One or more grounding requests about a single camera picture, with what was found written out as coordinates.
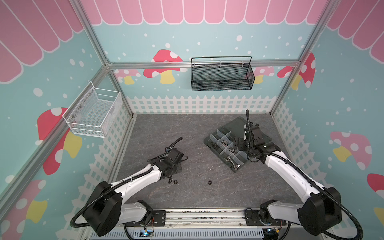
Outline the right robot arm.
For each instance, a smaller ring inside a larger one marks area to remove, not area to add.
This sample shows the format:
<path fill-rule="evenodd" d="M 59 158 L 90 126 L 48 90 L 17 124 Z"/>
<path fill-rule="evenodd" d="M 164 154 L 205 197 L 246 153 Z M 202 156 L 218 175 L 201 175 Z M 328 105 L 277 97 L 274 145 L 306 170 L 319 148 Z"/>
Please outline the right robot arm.
<path fill-rule="evenodd" d="M 357 230 L 354 240 L 363 239 L 364 232 L 356 217 L 342 205 L 341 194 L 334 188 L 327 188 L 310 178 L 297 167 L 273 142 L 265 142 L 258 125 L 247 122 L 244 137 L 235 138 L 234 147 L 245 151 L 251 162 L 262 162 L 274 170 L 298 195 L 301 204 L 288 204 L 270 200 L 261 204 L 259 220 L 269 225 L 274 220 L 286 221 L 289 225 L 302 226 L 309 234 L 324 234 L 334 240 L 341 237 L 328 230 L 341 223 L 345 214 Z"/>

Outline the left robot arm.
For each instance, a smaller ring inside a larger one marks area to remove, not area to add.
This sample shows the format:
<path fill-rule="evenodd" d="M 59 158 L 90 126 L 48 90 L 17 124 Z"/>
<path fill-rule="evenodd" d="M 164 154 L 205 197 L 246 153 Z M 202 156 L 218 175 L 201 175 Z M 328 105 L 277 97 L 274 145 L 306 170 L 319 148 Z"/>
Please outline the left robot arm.
<path fill-rule="evenodd" d="M 182 152 L 169 147 L 164 154 L 149 159 L 148 164 L 133 175 L 114 183 L 100 182 L 85 206 L 72 217 L 70 226 L 91 227 L 99 237 L 130 222 L 145 227 L 152 221 L 153 208 L 143 200 L 133 204 L 126 204 L 126 201 L 151 184 L 172 180 L 173 175 L 182 172 L 182 162 L 187 159 Z"/>

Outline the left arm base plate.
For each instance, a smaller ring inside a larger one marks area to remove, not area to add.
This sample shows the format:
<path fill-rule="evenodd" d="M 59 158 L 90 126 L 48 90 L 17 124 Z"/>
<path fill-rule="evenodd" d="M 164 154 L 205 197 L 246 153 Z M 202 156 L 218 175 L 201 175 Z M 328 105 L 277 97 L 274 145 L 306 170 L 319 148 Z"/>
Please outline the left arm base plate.
<path fill-rule="evenodd" d="M 138 222 L 126 223 L 127 227 L 164 227 L 166 221 L 166 211 L 151 211 L 146 213 L 144 218 Z"/>

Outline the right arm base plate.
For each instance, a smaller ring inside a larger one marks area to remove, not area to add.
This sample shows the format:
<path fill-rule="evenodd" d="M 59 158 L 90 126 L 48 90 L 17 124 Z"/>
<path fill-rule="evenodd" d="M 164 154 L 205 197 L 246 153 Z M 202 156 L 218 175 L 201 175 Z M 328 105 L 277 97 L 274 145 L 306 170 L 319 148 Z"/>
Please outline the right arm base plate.
<path fill-rule="evenodd" d="M 282 228 L 287 225 L 284 220 L 273 219 L 265 209 L 251 209 L 244 210 L 245 221 L 247 226 L 271 226 L 272 228 Z"/>

